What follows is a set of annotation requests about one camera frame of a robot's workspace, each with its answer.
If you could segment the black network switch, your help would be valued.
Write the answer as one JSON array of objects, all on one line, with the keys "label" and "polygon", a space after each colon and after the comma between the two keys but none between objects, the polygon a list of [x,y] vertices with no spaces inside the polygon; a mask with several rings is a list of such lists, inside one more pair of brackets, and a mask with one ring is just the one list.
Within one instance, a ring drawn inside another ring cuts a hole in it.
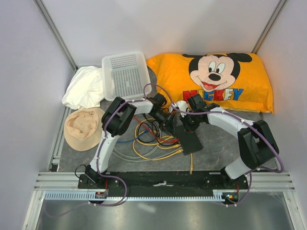
[{"label": "black network switch", "polygon": [[187,132],[183,125],[175,128],[175,137],[183,149],[183,155],[189,155],[203,149],[197,135],[194,132]]}]

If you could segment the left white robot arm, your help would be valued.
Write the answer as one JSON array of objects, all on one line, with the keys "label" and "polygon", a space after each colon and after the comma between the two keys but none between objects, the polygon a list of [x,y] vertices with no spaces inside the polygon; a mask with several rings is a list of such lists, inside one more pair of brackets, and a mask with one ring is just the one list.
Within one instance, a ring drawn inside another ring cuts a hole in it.
[{"label": "left white robot arm", "polygon": [[120,136],[130,126],[135,115],[148,114],[158,124],[165,128],[171,135],[174,134],[174,119],[170,113],[164,112],[162,107],[166,105],[166,98],[157,93],[154,97],[142,99],[124,100],[116,97],[102,121],[102,136],[95,155],[85,169],[85,176],[94,188],[101,188],[105,184],[105,176],[102,174],[108,169],[111,153]]}]

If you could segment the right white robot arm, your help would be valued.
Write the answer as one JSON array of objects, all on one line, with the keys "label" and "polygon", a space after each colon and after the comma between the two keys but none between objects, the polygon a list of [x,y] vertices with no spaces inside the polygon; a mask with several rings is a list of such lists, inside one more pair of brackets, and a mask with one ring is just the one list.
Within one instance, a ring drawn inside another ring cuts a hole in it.
[{"label": "right white robot arm", "polygon": [[279,149],[269,125],[264,120],[245,120],[234,115],[215,103],[207,104],[199,94],[187,101],[173,104],[180,112],[180,119],[188,132],[194,132],[200,123],[219,127],[236,137],[239,157],[225,166],[220,176],[224,188],[232,188],[237,178],[258,168],[273,158],[279,158]]}]

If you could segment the orange Mickey pillow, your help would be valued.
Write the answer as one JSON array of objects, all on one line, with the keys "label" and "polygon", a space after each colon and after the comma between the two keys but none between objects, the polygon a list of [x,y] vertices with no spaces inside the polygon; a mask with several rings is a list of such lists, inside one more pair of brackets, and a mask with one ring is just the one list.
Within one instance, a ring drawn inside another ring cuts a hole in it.
[{"label": "orange Mickey pillow", "polygon": [[170,102],[199,94],[208,104],[244,112],[273,113],[272,86],[259,56],[252,53],[159,54],[146,61]]}]

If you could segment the white plastic basket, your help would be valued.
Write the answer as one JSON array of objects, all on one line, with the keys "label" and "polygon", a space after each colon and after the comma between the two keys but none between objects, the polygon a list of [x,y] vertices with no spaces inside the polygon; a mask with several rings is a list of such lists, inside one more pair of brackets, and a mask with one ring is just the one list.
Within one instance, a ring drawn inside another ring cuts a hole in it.
[{"label": "white plastic basket", "polygon": [[107,101],[116,97],[140,99],[152,91],[144,54],[141,51],[120,53],[102,58],[101,71]]}]

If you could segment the beige hat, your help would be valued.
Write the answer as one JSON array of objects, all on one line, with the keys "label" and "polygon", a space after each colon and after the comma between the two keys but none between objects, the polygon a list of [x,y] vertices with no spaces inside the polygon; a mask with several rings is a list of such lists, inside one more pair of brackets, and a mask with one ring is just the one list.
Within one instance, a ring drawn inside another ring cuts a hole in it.
[{"label": "beige hat", "polygon": [[99,144],[102,136],[104,110],[99,107],[81,109],[71,113],[65,120],[64,137],[76,151],[87,151]]}]

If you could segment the white cloth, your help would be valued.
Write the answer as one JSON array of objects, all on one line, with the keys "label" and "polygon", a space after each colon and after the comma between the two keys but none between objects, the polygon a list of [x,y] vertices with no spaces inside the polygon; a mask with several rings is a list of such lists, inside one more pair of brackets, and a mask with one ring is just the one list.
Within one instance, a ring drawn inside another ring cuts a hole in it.
[{"label": "white cloth", "polygon": [[61,102],[72,110],[80,110],[99,107],[104,98],[102,70],[86,66],[76,71]]}]

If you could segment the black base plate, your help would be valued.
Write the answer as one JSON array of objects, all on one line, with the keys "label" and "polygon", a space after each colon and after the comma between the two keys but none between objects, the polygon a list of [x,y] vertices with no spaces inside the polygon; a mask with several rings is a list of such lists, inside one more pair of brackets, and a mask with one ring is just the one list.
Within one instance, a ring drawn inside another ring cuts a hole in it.
[{"label": "black base plate", "polygon": [[156,171],[108,172],[114,178],[98,174],[93,179],[81,174],[79,189],[107,189],[110,197],[122,196],[127,186],[127,197],[196,197],[213,196],[213,190],[237,191],[248,189],[245,176],[226,179],[219,171]]}]

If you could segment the right aluminium frame post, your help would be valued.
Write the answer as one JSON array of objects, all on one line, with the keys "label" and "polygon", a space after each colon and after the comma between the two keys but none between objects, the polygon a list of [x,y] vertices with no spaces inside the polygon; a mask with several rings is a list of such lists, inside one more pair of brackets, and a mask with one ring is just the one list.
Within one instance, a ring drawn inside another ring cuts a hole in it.
[{"label": "right aluminium frame post", "polygon": [[252,53],[254,54],[258,54],[259,50],[261,49],[263,43],[265,42],[266,38],[268,37],[270,31],[272,30],[274,24],[276,23],[276,21],[278,20],[278,17],[280,16],[280,14],[282,13],[284,7],[286,6],[286,4],[288,3],[288,0],[279,0],[272,12],[272,14],[270,15],[267,23],[265,24],[259,38],[257,39],[253,49],[252,49]]}]

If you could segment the aluminium frame post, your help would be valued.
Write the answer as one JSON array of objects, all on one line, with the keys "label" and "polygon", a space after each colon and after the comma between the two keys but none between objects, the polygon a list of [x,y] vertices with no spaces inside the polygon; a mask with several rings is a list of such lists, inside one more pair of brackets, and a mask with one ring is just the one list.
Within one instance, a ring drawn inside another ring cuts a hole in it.
[{"label": "aluminium frame post", "polygon": [[252,49],[252,53],[254,54],[258,54],[259,50],[261,49],[263,43],[265,42],[266,38],[268,37],[270,31],[272,30],[274,24],[276,23],[276,21],[278,20],[278,17],[280,16],[280,14],[282,13],[284,7],[286,6],[286,4],[288,3],[288,0],[279,0],[272,12],[272,14],[270,15],[267,23],[265,24],[259,38],[257,39],[253,49]]},{"label": "aluminium frame post", "polygon": [[51,14],[49,13],[47,7],[45,6],[44,2],[42,0],[33,0],[34,4],[38,8],[41,16],[45,20],[48,28],[50,29],[52,35],[54,36],[59,48],[61,49],[63,55],[65,56],[66,60],[68,61],[70,67],[73,69],[74,72],[78,70],[78,66],[73,59],[67,45],[64,42],[64,39],[62,38],[54,20],[51,17]]}]

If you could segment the aluminium rail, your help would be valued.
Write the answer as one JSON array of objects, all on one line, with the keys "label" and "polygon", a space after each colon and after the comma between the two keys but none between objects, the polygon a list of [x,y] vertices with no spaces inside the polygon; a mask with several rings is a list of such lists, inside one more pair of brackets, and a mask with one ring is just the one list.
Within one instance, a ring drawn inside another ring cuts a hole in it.
[{"label": "aluminium rail", "polygon": [[[252,178],[245,181],[251,184],[252,192],[293,192],[292,178],[287,172],[253,172]],[[39,172],[34,185],[35,191],[76,191],[78,178],[72,172]]]}]

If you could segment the left aluminium frame post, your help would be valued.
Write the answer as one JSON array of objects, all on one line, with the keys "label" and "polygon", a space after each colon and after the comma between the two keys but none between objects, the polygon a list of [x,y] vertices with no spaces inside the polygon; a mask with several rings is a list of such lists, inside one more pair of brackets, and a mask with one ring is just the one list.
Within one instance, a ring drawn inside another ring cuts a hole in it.
[{"label": "left aluminium frame post", "polygon": [[67,45],[64,42],[64,39],[62,38],[54,20],[51,17],[51,14],[49,13],[47,7],[45,6],[44,2],[42,0],[33,0],[34,4],[38,8],[41,16],[45,20],[48,28],[50,29],[52,35],[54,36],[59,48],[61,49],[63,55],[65,56],[66,60],[68,61],[70,67],[73,69],[74,72],[78,70],[78,66],[73,59]]}]

